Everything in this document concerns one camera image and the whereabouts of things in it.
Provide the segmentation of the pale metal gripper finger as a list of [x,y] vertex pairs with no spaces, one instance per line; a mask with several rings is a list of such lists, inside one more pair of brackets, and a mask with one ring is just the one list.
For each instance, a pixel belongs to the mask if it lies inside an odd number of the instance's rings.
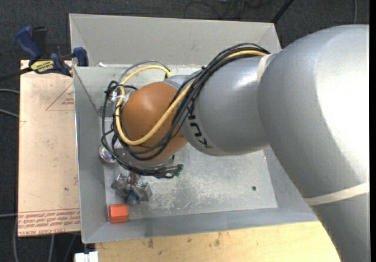
[[136,196],[137,203],[150,201],[152,197],[152,190],[148,182],[139,182],[132,186],[132,192]]
[[111,188],[117,192],[121,197],[128,197],[131,193],[131,185],[127,180],[127,176],[122,173],[119,173],[113,183]]

